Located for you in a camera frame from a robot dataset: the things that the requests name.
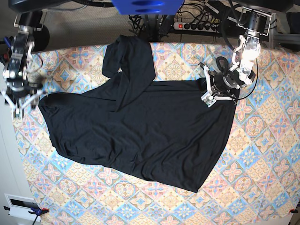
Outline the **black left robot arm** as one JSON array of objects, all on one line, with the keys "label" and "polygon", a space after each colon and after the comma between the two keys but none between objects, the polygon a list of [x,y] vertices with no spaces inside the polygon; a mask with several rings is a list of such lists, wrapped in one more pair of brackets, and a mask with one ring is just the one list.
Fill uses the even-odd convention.
[{"label": "black left robot arm", "polygon": [[[234,89],[257,83],[258,73],[253,72],[253,66],[258,64],[257,58],[261,52],[260,37],[269,35],[275,13],[285,13],[295,4],[293,0],[230,0],[228,3],[230,8],[223,13],[220,25],[222,37],[232,50],[231,62],[217,57],[219,71],[210,71],[206,64],[199,63],[205,75],[201,100],[208,107],[221,100],[237,102],[240,97]],[[237,47],[230,44],[225,32],[230,15],[233,15],[236,25],[245,31],[239,35]]]}]

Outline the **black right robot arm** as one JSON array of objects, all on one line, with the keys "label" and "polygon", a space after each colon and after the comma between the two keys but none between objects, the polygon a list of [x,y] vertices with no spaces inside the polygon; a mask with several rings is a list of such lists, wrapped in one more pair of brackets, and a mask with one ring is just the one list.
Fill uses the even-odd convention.
[{"label": "black right robot arm", "polygon": [[27,106],[36,108],[43,92],[42,80],[30,80],[30,75],[37,72],[31,70],[33,52],[45,49],[49,42],[49,32],[44,26],[46,13],[42,10],[17,15],[14,26],[18,33],[12,40],[5,37],[11,53],[4,66],[3,78],[6,88],[1,91],[5,104],[11,109],[12,118],[23,118]]}]

